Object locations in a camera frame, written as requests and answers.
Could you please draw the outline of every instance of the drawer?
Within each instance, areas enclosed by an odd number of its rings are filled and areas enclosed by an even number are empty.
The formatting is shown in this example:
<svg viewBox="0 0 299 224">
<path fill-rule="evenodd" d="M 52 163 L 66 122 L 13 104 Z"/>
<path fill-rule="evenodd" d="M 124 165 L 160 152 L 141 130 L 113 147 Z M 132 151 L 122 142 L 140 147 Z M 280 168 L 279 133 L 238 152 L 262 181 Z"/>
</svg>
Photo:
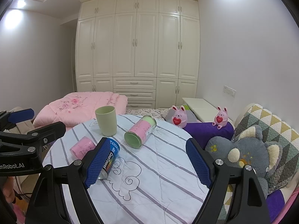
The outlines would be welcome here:
<svg viewBox="0 0 299 224">
<path fill-rule="evenodd" d="M 154 109 L 155 101 L 128 100 L 127 109 Z"/>
<path fill-rule="evenodd" d="M 156 89 L 157 79 L 153 77 L 114 77 L 114 89 Z"/>
<path fill-rule="evenodd" d="M 113 89 L 114 93 L 126 95 L 128 100 L 156 100 L 155 89 Z"/>
</svg>

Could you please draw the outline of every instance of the purple fabric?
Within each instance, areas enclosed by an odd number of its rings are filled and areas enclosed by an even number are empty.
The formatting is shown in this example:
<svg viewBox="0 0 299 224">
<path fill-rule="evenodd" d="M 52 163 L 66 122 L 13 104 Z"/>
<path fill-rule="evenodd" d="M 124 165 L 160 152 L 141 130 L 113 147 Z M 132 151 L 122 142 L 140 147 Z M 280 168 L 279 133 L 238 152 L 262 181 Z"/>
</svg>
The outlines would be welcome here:
<svg viewBox="0 0 299 224">
<path fill-rule="evenodd" d="M 267 196 L 266 199 L 270 221 L 273 222 L 285 205 L 282 192 L 278 189 Z"/>
<path fill-rule="evenodd" d="M 231 140 L 234 134 L 234 127 L 230 122 L 220 130 L 217 129 L 217 126 L 212 126 L 212 122 L 187 123 L 184 130 L 198 142 L 202 149 L 204 149 L 208 141 L 215 136 L 221 136 Z"/>
</svg>

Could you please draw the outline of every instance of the ceiling light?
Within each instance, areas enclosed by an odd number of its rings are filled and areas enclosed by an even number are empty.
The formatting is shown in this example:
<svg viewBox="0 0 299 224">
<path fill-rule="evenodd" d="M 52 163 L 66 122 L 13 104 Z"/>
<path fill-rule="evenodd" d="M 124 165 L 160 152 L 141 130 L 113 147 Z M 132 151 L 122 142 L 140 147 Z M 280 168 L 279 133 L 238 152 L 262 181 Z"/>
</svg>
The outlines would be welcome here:
<svg viewBox="0 0 299 224">
<path fill-rule="evenodd" d="M 26 5 L 26 2 L 24 0 L 18 0 L 18 8 L 23 8 Z"/>
<path fill-rule="evenodd" d="M 5 27 L 7 29 L 15 28 L 22 20 L 23 13 L 20 10 L 11 10 L 5 17 Z"/>
</svg>

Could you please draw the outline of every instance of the pink comforter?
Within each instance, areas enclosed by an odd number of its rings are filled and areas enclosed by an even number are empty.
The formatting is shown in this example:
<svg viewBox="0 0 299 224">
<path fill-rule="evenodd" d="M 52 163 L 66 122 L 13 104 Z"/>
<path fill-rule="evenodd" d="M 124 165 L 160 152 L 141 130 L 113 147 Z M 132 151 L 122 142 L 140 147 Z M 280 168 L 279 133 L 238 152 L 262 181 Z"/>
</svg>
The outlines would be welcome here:
<svg viewBox="0 0 299 224">
<path fill-rule="evenodd" d="M 111 105 L 116 114 L 125 114 L 128 98 L 112 92 L 70 93 L 46 105 L 33 122 L 35 128 L 62 121 L 66 127 L 74 127 L 95 118 L 95 110 Z"/>
</svg>

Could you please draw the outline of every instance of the wall socket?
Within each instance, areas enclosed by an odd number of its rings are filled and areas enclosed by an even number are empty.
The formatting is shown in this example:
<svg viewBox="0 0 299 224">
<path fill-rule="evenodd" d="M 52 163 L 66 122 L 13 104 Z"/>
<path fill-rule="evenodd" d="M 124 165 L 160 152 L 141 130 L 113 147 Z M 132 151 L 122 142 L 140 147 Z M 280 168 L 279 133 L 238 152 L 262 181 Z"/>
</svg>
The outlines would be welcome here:
<svg viewBox="0 0 299 224">
<path fill-rule="evenodd" d="M 235 97 L 235 94 L 236 94 L 236 90 L 234 90 L 228 86 L 225 86 L 225 85 L 223 86 L 223 92 L 231 95 L 232 97 Z"/>
</svg>

